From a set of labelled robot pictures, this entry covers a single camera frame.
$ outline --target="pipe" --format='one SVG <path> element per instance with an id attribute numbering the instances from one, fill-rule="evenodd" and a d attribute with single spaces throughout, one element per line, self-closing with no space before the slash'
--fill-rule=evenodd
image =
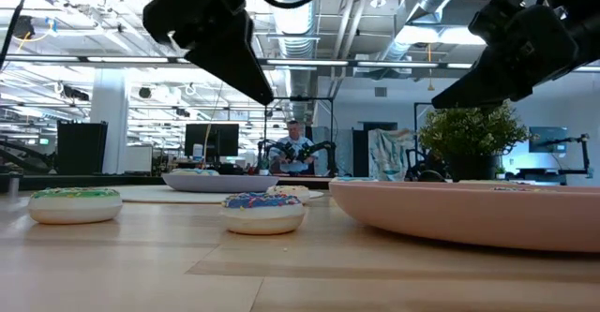
<path id="1" fill-rule="evenodd" d="M 401 26 L 403 28 L 406 22 L 414 21 L 420 17 L 426 16 L 428 14 L 436 13 L 442 10 L 450 0 L 417 0 L 416 5 L 414 7 L 409 7 L 410 11 L 405 14 L 403 21 L 401 22 Z M 380 55 L 380 59 L 384 61 L 399 61 L 404 57 L 409 48 L 412 46 L 411 43 L 403 42 L 401 31 L 397 30 L 398 33 L 395 38 L 390 42 L 390 44 L 386 47 L 386 50 L 382 55 Z"/>
<path id="2" fill-rule="evenodd" d="M 278 0 L 281 2 L 295 2 L 298 0 Z M 284 35 L 314 35 L 316 30 L 316 3 L 314 1 L 295 9 L 275 8 L 273 17 L 277 32 Z M 277 40 L 281 56 L 286 59 L 307 59 L 315 57 L 316 40 L 304 37 L 284 37 Z M 314 81 L 316 72 L 307 70 L 287 70 L 286 89 L 291 96 L 311 96 L 316 91 Z M 292 102 L 293 118 L 297 121 L 307 120 L 306 105 L 300 102 Z"/>
<path id="3" fill-rule="evenodd" d="M 350 30 L 348 31 L 348 39 L 346 39 L 346 43 L 344 44 L 344 50 L 341 53 L 341 59 L 345 59 L 348 57 L 350 53 L 350 47 L 353 44 L 354 36 L 356 35 L 356 30 L 358 29 L 358 23 L 363 16 L 363 10 L 365 9 L 365 5 L 367 4 L 367 0 L 360 0 L 358 3 L 358 7 L 356 8 L 356 12 L 354 13 L 354 18 L 352 19 L 352 25 L 350 26 Z"/>
<path id="4" fill-rule="evenodd" d="M 332 59 L 338 59 L 339 50 L 341 49 L 341 42 L 344 39 L 346 33 L 346 27 L 348 27 L 348 21 L 350 20 L 350 14 L 353 10 L 354 0 L 348 0 L 346 7 L 341 16 L 341 22 L 339 24 L 339 30 L 337 30 L 336 45 L 334 46 L 334 52 L 331 56 Z"/>

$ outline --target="black monitor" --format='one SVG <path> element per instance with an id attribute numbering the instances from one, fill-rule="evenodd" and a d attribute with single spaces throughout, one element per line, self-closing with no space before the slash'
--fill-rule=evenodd
<path id="1" fill-rule="evenodd" d="M 186 156 L 194 155 L 194 143 L 204 145 L 208 125 L 186 125 Z M 238 156 L 237 146 L 240 126 L 212 124 L 208 133 L 206 154 L 208 156 Z"/>
<path id="2" fill-rule="evenodd" d="M 566 153 L 566 142 L 550 143 L 566 139 L 566 127 L 530 127 L 532 138 L 529 140 L 530 153 Z"/>

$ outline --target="man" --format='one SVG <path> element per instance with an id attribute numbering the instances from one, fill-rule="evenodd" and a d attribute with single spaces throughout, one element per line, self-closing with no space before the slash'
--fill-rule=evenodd
<path id="1" fill-rule="evenodd" d="M 297 121 L 292 120 L 288 123 L 288 134 L 288 137 L 279 140 L 279 142 L 283 144 L 286 144 L 288 142 L 291 143 L 293 150 L 296 152 L 296 155 L 298 154 L 298 152 L 300 152 L 300 150 L 302 150 L 302 146 L 304 144 L 310 146 L 314 145 L 314 143 L 312 143 L 311 140 L 307 139 L 306 137 L 300 134 L 300 125 Z M 279 163 L 279 168 L 283 172 L 289 174 L 309 174 L 310 171 L 308 170 L 308 165 L 315 161 L 315 159 L 319 156 L 319 153 L 313 153 L 304 161 L 298 161 L 296 159 L 294 161 L 290 161 L 288 158 L 285 157 L 283 152 L 279 151 L 277 148 L 271 149 L 269 155 L 273 161 Z"/>

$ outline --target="sprinkled donut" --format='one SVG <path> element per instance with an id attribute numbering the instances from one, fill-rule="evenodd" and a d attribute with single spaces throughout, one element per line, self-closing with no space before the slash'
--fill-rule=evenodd
<path id="1" fill-rule="evenodd" d="M 105 188 L 55 188 L 34 193 L 27 210 L 45 224 L 101 222 L 119 214 L 123 202 L 118 191 Z"/>
<path id="2" fill-rule="evenodd" d="M 305 186 L 269 186 L 268 195 L 290 195 L 297 197 L 301 202 L 310 200 L 310 190 Z"/>
<path id="3" fill-rule="evenodd" d="M 223 203 L 227 230 L 244 234 L 278 234 L 296 230 L 304 207 L 295 196 L 266 193 L 231 195 Z"/>

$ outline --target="pink plate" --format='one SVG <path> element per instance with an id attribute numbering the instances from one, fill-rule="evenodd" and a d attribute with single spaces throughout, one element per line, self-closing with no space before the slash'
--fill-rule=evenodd
<path id="1" fill-rule="evenodd" d="M 346 214 L 385 230 L 475 245 L 600 252 L 600 187 L 332 182 L 329 188 Z"/>

